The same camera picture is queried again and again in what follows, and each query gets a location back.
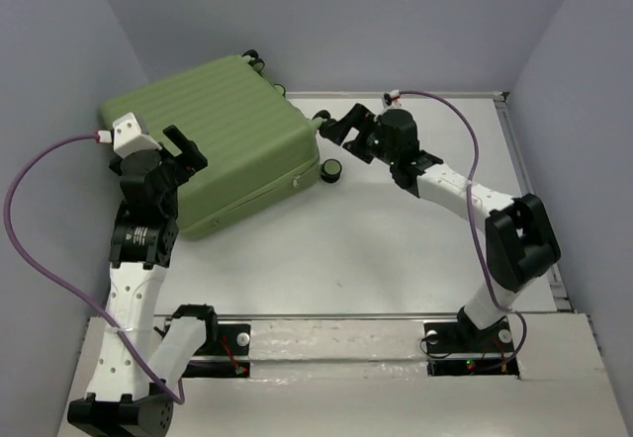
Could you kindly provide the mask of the green hard-shell suitcase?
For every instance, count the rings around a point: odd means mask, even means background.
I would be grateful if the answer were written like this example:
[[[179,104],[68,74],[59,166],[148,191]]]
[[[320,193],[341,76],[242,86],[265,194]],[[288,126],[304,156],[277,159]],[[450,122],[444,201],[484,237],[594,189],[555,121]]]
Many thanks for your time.
[[[102,123],[127,113],[169,150],[170,125],[193,140],[208,166],[178,190],[182,236],[198,240],[307,190],[320,178],[311,119],[248,50],[150,82],[104,101]]]

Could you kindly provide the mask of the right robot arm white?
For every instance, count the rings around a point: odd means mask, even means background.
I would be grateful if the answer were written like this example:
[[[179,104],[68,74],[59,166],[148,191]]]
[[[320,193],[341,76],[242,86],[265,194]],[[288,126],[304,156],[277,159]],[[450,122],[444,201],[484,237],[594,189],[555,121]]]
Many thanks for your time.
[[[380,114],[356,104],[341,119],[314,116],[321,137],[356,158],[387,164],[392,179],[415,197],[464,219],[474,235],[484,283],[458,311],[443,340],[477,350],[520,294],[561,258],[545,205],[534,194],[515,197],[474,182],[420,146],[416,122],[400,107]]]

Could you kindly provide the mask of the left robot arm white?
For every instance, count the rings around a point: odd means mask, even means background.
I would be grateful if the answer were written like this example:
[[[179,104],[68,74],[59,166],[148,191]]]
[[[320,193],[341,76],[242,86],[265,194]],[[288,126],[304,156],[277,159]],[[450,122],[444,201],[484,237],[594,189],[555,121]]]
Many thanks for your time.
[[[215,310],[176,309],[158,344],[154,313],[179,227],[178,190],[207,165],[197,145],[175,126],[164,134],[172,154],[127,114],[99,138],[113,146],[110,164],[123,199],[109,252],[110,291],[105,328],[84,397],[68,406],[67,421],[89,436],[164,436],[184,401],[183,375],[195,352],[219,341]]]

